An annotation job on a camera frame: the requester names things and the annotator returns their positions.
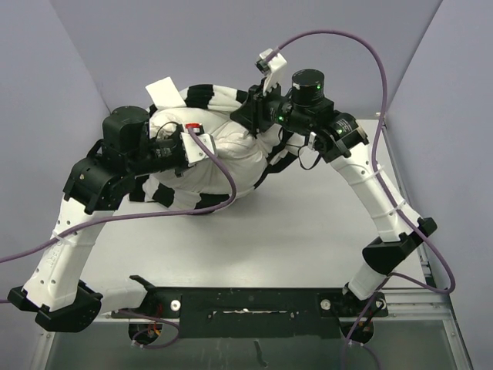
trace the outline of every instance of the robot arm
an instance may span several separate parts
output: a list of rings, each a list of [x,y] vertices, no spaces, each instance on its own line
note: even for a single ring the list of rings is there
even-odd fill
[[[181,126],[167,139],[149,138],[149,114],[135,106],[113,111],[102,131],[103,139],[72,168],[64,187],[52,233],[59,241],[44,252],[24,286],[8,295],[21,310],[38,312],[36,322],[49,331],[81,331],[100,311],[137,308],[146,296],[144,287],[132,280],[91,287],[97,292],[79,280],[104,224],[59,235],[73,225],[112,216],[138,176],[171,169],[182,173],[207,157]],[[201,127],[194,131],[215,153],[212,137]]]
[[[363,249],[364,264],[347,285],[349,291],[363,301],[423,242],[396,210],[402,210],[426,236],[433,233],[437,225],[431,218],[421,218],[379,167],[378,172],[388,184],[397,208],[392,205],[372,169],[367,134],[354,117],[336,111],[334,102],[325,98],[322,72],[315,69],[296,72],[292,88],[282,96],[278,82],[285,60],[277,54],[265,63],[264,55],[260,55],[257,67],[266,77],[260,85],[250,87],[248,99],[231,114],[231,118],[253,135],[277,123],[286,130],[305,136],[308,148],[317,151],[320,158],[330,163],[354,190],[379,235]]]

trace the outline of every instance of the black and white striped fabric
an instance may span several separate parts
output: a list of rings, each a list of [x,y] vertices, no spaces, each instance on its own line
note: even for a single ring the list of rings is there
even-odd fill
[[[244,197],[268,175],[279,173],[297,159],[304,138],[279,125],[254,138],[229,118],[247,99],[241,90],[216,85],[196,85],[179,93],[185,106],[159,109],[150,106],[151,137],[169,135],[179,124],[201,123],[214,137],[217,155],[235,180],[238,197]],[[177,177],[173,170],[140,177],[131,201],[159,202],[170,210],[211,207],[230,196],[230,185],[212,163],[204,160]]]

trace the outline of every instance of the glass panel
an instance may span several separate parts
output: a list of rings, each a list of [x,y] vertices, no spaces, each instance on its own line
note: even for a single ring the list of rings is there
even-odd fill
[[[442,321],[378,321],[369,343],[384,369],[456,369]],[[164,329],[164,343],[173,336]],[[161,350],[140,350],[130,346],[127,325],[94,323],[78,334],[60,333],[55,337],[46,369],[135,368],[176,370],[338,370],[339,340],[316,337],[260,339],[184,339]],[[376,369],[374,360],[362,348],[349,351],[348,369]]]

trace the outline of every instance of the black cable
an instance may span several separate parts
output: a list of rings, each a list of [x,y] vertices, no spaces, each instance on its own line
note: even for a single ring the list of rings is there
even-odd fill
[[[367,319],[364,321],[363,325],[356,327],[356,330],[364,330],[371,322],[371,319],[375,317],[375,315],[384,309],[384,302],[382,300],[378,300],[380,302],[380,307],[377,307],[375,311],[373,311]]]
[[[310,167],[305,167],[303,165],[303,162],[301,162],[301,158],[300,158],[300,150],[301,149],[302,148],[298,149],[298,160],[300,161],[300,167],[303,168],[305,171],[310,171],[313,168],[315,168],[315,166],[320,162],[320,160],[322,159],[322,155],[321,154],[318,154],[317,158],[314,161],[314,164],[312,164]]]
[[[279,141],[281,141],[282,139],[280,138],[280,133],[282,132],[282,129],[279,130],[279,132],[277,133],[277,139],[279,139]],[[313,168],[315,168],[315,166],[320,162],[320,160],[322,159],[322,155],[319,154],[318,157],[315,159],[314,161],[314,164],[312,164],[310,167],[305,167],[303,165],[303,162],[301,162],[301,157],[300,157],[300,151],[306,147],[307,145],[303,145],[303,146],[298,146],[298,145],[293,145],[293,144],[288,144],[286,143],[285,146],[292,146],[293,148],[298,148],[298,153],[297,153],[297,157],[298,157],[298,162],[300,163],[300,167],[303,168],[305,171],[310,171],[312,170]]]
[[[166,122],[164,125],[162,125],[162,126],[161,126],[158,130],[157,130],[157,133],[156,133],[156,136],[155,136],[155,138],[156,138],[156,139],[158,138],[158,135],[159,135],[159,133],[161,132],[161,130],[162,130],[165,126],[169,125],[170,123],[172,123],[172,124],[173,124],[173,125],[175,125],[176,127],[178,127],[178,126],[179,126],[179,123],[178,123],[178,122],[175,122],[175,121],[169,121],[169,122]]]

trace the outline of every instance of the cable tie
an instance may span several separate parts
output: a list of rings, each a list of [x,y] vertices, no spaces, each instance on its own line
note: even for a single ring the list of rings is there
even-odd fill
[[[376,170],[375,172],[373,172],[371,175],[366,176],[362,180],[358,180],[358,181],[354,181],[353,183],[349,183],[349,186],[352,187],[354,185],[358,185],[359,183],[366,183],[367,181],[376,177],[380,172],[382,172],[384,170],[384,168],[385,168],[385,166],[380,166],[380,168],[378,170]]]
[[[60,237],[56,231],[53,231],[53,236],[56,237],[59,241],[65,242],[69,244],[70,246],[74,247],[75,243],[69,239],[66,239],[64,237]]]
[[[388,210],[387,212],[383,212],[382,214],[378,214],[377,216],[372,216],[371,219],[372,220],[375,220],[376,218],[382,218],[382,217],[386,217],[388,216],[389,214],[395,212],[396,210],[401,210],[402,207],[406,204],[406,200],[402,200],[395,208],[392,208],[390,210]]]

